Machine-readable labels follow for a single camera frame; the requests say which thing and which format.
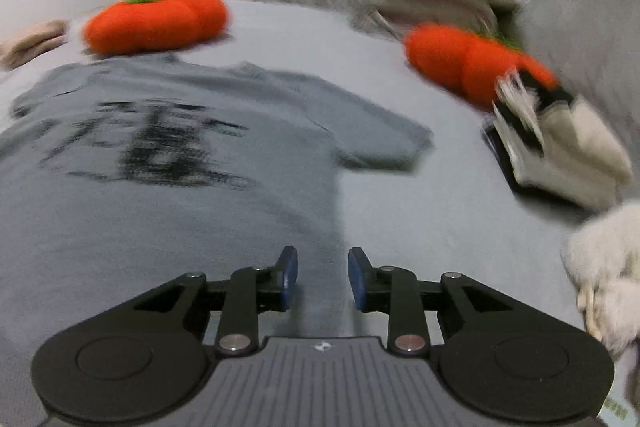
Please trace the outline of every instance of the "silver screw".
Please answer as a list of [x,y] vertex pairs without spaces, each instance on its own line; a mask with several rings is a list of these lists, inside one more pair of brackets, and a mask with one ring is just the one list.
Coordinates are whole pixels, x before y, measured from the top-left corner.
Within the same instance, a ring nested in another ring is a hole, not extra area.
[[396,338],[396,347],[408,353],[420,351],[427,345],[427,341],[420,335],[400,335]]
[[232,333],[222,337],[218,345],[226,351],[240,351],[246,349],[251,344],[251,339],[241,333]]

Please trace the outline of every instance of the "gray ribbed plate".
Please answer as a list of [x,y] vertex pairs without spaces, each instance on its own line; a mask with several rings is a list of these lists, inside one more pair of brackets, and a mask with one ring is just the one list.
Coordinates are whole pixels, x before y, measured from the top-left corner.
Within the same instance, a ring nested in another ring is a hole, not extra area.
[[154,427],[497,427],[456,402],[429,365],[376,337],[268,340],[226,359],[202,391]]

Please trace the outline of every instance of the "black graphic print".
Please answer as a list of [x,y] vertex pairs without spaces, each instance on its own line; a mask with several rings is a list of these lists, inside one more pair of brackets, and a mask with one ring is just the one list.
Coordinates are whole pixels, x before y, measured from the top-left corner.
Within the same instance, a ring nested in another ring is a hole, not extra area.
[[[238,139],[247,127],[213,118],[210,110],[200,105],[161,100],[101,103],[91,118],[75,123],[73,128],[68,138],[42,160],[43,167],[58,169],[52,163],[63,153],[72,147],[90,146],[114,149],[114,154],[108,155],[115,163],[114,169],[74,169],[67,174],[103,182],[126,180],[182,187],[254,185],[244,176],[219,168],[228,157],[216,157],[220,151],[212,148],[215,140],[210,139],[216,135]],[[96,154],[94,149],[88,156]]]

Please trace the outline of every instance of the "orange plush pillow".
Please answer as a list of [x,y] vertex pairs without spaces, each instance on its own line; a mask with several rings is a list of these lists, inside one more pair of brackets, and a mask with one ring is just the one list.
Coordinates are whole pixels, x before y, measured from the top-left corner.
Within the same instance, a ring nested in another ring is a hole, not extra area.
[[124,0],[84,26],[84,39],[103,55],[174,50],[222,33],[228,11],[221,0]]
[[554,74],[529,55],[453,26],[421,25],[404,40],[410,64],[433,82],[470,103],[491,110],[495,81],[512,68],[524,68],[546,87]]

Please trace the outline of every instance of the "orange cushion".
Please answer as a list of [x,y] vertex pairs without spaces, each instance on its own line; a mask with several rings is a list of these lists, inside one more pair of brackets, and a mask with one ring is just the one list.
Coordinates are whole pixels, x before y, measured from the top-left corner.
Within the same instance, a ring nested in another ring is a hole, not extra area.
[[174,50],[220,35],[228,20],[221,0],[121,1],[84,26],[84,39],[103,55]]
[[546,87],[558,85],[554,74],[529,55],[453,26],[418,26],[405,38],[404,52],[429,80],[486,110],[497,100],[497,78],[512,68],[526,68]]

